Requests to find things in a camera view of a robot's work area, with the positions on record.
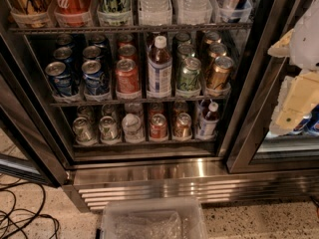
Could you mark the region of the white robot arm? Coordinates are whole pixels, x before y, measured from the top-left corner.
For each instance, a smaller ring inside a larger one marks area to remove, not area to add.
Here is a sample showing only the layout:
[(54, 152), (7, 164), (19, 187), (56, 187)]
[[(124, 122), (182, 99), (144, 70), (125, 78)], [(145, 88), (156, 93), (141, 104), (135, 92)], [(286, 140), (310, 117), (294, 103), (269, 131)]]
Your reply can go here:
[(319, 0), (310, 8), (267, 53), (288, 58), (301, 72), (286, 76), (281, 84), (278, 105), (271, 117), (269, 130), (275, 135), (293, 131), (319, 104)]

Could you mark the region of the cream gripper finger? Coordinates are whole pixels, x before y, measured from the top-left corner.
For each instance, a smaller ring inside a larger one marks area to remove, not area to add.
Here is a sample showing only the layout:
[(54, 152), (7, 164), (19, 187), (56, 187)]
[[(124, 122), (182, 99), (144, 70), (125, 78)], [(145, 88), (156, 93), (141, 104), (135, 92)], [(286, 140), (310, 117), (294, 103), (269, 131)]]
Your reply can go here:
[(293, 131), (319, 104), (319, 74), (302, 71), (296, 77), (286, 76), (281, 84), (269, 130), (275, 135)]
[(279, 41), (277, 41), (274, 45), (272, 45), (267, 54), (276, 57), (276, 58), (284, 58), (290, 56), (290, 40), (292, 37), (293, 30), (289, 30), (286, 34), (284, 34)]

